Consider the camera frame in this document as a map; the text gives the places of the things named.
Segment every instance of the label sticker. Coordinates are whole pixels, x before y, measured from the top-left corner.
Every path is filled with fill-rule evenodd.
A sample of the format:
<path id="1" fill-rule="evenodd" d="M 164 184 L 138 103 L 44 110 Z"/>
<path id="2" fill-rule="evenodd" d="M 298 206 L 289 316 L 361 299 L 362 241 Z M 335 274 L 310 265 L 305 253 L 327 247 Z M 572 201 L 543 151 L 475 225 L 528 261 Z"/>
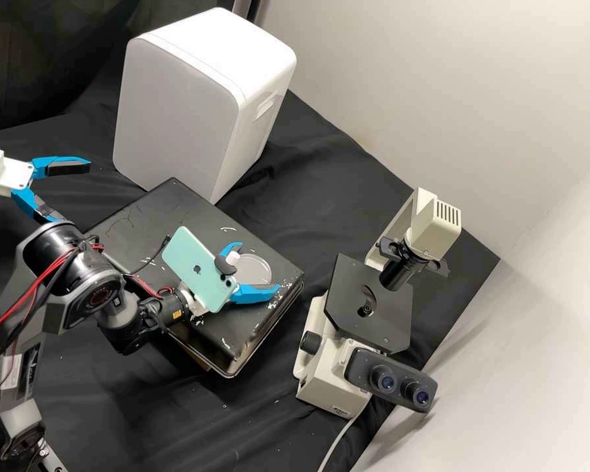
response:
<path id="1" fill-rule="evenodd" d="M 22 354 L 0 356 L 0 383 L 2 383 L 0 390 L 8 390 L 18 386 L 21 366 Z"/>

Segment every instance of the microscope body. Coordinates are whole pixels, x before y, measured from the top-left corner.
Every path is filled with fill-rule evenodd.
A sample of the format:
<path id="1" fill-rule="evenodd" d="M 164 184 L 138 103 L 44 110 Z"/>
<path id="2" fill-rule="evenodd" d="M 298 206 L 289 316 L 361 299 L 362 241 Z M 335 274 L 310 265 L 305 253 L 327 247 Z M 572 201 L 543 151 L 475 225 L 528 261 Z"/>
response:
<path id="1" fill-rule="evenodd" d="M 437 383 L 389 354 L 410 343 L 413 290 L 423 269 L 447 276 L 443 256 L 461 233 L 458 209 L 418 188 L 364 263 L 338 254 L 328 291 L 312 299 L 293 375 L 296 397 L 346 419 L 372 395 L 427 413 Z"/>
<path id="2" fill-rule="evenodd" d="M 356 347 L 371 349 L 366 344 L 338 334 L 324 312 L 326 292 L 310 302 L 304 332 L 316 333 L 315 345 L 304 344 L 297 352 L 293 375 L 299 379 L 296 397 L 330 413 L 350 419 L 360 412 L 372 397 L 345 378 L 345 367 Z"/>

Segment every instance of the white box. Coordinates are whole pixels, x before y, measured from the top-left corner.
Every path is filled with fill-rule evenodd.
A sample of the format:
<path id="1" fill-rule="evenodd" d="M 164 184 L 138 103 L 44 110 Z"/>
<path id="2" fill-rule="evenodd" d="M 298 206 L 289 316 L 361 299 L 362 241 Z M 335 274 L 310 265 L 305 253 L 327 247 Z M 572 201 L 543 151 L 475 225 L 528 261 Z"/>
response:
<path id="1" fill-rule="evenodd" d="M 215 8 L 129 41 L 113 162 L 150 190 L 176 177 L 215 203 L 259 158 L 292 49 Z"/>

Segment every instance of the microscope focus knob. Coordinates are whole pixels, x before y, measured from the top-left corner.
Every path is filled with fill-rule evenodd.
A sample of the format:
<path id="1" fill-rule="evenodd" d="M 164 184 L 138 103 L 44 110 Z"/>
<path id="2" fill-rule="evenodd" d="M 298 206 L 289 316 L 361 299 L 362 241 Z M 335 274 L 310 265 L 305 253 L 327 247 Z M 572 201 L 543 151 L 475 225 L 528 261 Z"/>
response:
<path id="1" fill-rule="evenodd" d="M 312 331 L 306 331 L 302 336 L 302 342 L 300 342 L 300 349 L 310 355 L 317 354 L 317 351 L 321 347 L 321 336 Z"/>

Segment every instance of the white cable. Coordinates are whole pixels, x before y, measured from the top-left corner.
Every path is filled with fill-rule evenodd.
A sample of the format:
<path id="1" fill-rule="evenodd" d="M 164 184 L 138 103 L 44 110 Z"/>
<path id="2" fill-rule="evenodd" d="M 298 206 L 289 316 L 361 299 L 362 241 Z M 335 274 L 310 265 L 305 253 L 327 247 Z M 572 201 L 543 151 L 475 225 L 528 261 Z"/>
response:
<path id="1" fill-rule="evenodd" d="M 343 429 L 339 432 L 339 435 L 334 439 L 334 442 L 332 443 L 332 446 L 330 446 L 330 449 L 328 449 L 328 452 L 326 452 L 326 456 L 323 458 L 323 462 L 321 462 L 321 465 L 317 469 L 317 472 L 323 472 L 324 467 L 326 467 L 326 464 L 330 460 L 330 457 L 331 457 L 332 453 L 336 449 L 336 445 L 339 443 L 339 441 L 341 441 L 341 438 L 345 435 L 345 433 L 347 432 L 347 430 L 349 429 L 349 427 L 352 426 L 354 424 L 354 422 L 356 421 L 356 419 L 361 415 L 361 413 L 363 413 L 363 410 L 368 405 L 368 403 L 369 403 L 369 401 L 367 401 L 363 405 L 363 407 L 359 410 L 359 412 L 356 413 L 356 415 L 354 415 L 354 417 L 352 417 L 352 419 L 349 420 L 345 424 L 345 426 L 343 426 Z"/>

